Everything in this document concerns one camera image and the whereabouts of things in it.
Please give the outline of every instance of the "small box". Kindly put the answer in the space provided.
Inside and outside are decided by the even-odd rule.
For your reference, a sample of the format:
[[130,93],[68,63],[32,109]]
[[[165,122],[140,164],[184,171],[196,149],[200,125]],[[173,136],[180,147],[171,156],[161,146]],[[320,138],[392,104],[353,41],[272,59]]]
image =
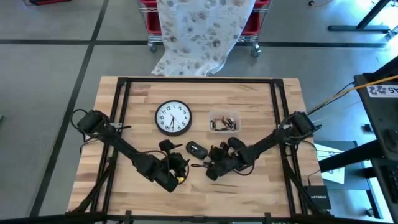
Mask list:
[[[232,129],[225,131],[216,131],[216,129],[225,128],[221,119],[229,118],[233,124]],[[239,119],[239,112],[237,111],[210,111],[209,113],[209,128],[213,133],[237,133],[241,129],[241,120]]]

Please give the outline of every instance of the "cart wheel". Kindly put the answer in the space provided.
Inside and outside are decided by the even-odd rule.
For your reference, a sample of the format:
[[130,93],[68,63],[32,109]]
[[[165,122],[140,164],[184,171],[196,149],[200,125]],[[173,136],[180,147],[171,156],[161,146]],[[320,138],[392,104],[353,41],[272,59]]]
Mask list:
[[260,53],[261,53],[260,46],[258,44],[254,44],[251,47],[251,55],[256,58],[256,57],[260,56]]
[[156,52],[156,45],[151,44],[151,45],[149,46],[149,50],[150,50],[152,53],[155,53],[155,52]]

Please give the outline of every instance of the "white cloth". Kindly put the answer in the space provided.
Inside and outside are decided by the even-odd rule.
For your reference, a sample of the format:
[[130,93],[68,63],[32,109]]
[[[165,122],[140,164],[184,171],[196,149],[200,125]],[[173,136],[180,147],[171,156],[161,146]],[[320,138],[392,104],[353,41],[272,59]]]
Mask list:
[[256,0],[157,0],[165,53],[155,75],[220,71]]

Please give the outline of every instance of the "black clock frame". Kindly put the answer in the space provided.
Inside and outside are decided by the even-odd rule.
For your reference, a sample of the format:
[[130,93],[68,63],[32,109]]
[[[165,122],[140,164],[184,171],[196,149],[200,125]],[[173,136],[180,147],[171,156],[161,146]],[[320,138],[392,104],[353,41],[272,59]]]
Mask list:
[[[189,121],[188,121],[187,125],[186,125],[183,129],[181,129],[181,131],[169,132],[169,131],[163,130],[163,129],[159,126],[159,124],[157,123],[157,121],[156,121],[157,112],[159,112],[160,108],[161,108],[163,105],[165,105],[166,103],[170,103],[170,102],[181,103],[182,105],[184,105],[184,106],[188,109],[188,112],[189,112],[189,114],[190,114]],[[157,129],[159,129],[159,131],[160,131],[162,134],[164,134],[164,135],[171,136],[171,137],[180,136],[180,135],[186,133],[186,132],[191,128],[191,125],[192,125],[192,112],[191,112],[191,109],[189,108],[189,106],[188,106],[186,103],[184,103],[184,102],[182,102],[182,101],[180,101],[180,100],[169,100],[169,101],[166,101],[166,102],[162,103],[162,104],[157,108],[157,110],[156,110],[156,112],[155,112],[155,124],[156,124],[156,126],[157,126]]]

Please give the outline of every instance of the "sticker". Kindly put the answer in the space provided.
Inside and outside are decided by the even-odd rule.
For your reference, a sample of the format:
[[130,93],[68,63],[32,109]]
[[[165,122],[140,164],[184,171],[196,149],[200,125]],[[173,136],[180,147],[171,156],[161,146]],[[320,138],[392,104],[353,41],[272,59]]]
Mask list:
[[370,97],[396,98],[398,85],[371,85],[366,87]]

